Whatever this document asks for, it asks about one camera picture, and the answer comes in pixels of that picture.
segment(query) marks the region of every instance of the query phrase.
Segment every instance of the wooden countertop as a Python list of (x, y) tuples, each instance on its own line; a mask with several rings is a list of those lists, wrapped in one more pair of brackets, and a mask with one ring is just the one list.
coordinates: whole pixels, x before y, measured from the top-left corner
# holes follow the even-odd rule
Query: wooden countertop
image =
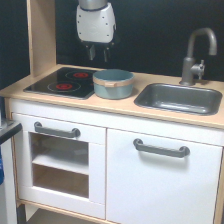
[[(76, 67), (78, 66), (67, 66), (57, 65), (38, 77), (27, 76), (24, 79), (12, 84), (11, 86), (0, 91), (0, 95), (8, 98), (15, 98), (21, 100), (30, 100), (42, 103), (63, 105), (69, 107), (78, 107), (90, 110), (105, 111), (118, 114), (126, 114), (138, 117), (146, 117), (152, 119), (173, 121), (186, 124), (194, 124), (206, 127), (213, 127), (224, 129), (224, 97), (220, 104), (220, 108), (217, 114), (211, 116), (198, 116), (190, 115), (185, 113), (170, 112), (156, 109), (146, 109), (143, 107), (136, 106), (134, 100), (138, 94), (149, 84), (152, 83), (166, 83), (172, 85), (179, 85), (181, 77), (170, 77), (162, 75), (150, 75), (143, 73), (134, 73), (135, 82), (132, 95), (127, 99), (122, 100), (106, 100), (97, 97), (95, 94), (87, 100), (78, 100), (65, 97), (56, 97), (49, 95), (41, 95), (35, 93), (25, 93), (23, 89), (51, 74), (61, 67)], [(224, 83), (215, 81), (202, 81), (197, 83), (194, 87), (214, 89), (221, 92), (224, 96)]]

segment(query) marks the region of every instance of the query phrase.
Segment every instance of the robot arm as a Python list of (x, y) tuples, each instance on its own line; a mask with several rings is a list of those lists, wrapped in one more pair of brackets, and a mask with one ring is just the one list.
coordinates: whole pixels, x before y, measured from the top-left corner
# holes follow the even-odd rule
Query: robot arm
[(77, 32), (85, 45), (90, 60), (95, 57), (95, 46), (103, 47), (108, 61), (116, 30), (115, 16), (107, 0), (79, 0), (77, 7)]
[(79, 5), (86, 11), (98, 11), (107, 7), (107, 0), (79, 0)]

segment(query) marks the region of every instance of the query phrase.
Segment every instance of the oven window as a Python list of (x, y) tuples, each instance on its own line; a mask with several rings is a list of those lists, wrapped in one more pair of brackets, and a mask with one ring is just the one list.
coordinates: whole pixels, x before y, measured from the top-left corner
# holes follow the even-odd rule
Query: oven window
[(89, 197), (88, 143), (30, 133), (33, 185)]

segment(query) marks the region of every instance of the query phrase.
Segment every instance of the pot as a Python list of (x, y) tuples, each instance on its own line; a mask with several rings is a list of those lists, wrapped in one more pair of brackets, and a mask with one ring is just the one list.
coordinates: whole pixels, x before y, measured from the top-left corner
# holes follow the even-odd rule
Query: pot
[(119, 69), (108, 69), (93, 74), (95, 94), (104, 99), (123, 99), (131, 95), (134, 75)]

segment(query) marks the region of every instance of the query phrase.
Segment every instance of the cabinet handle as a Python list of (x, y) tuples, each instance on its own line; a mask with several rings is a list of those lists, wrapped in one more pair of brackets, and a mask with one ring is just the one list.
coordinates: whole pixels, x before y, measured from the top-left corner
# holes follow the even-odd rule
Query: cabinet handle
[(81, 135), (81, 132), (79, 129), (74, 128), (72, 131), (62, 131), (57, 129), (51, 129), (51, 128), (44, 128), (42, 127), (42, 124), (40, 122), (36, 122), (34, 124), (35, 131), (42, 134), (48, 134), (48, 135), (55, 135), (58, 137), (64, 137), (64, 138), (77, 138)]
[(138, 138), (134, 140), (133, 144), (138, 151), (154, 153), (158, 155), (183, 158), (190, 154), (190, 149), (186, 146), (182, 146), (179, 150), (165, 149), (151, 145), (143, 145), (143, 141)]

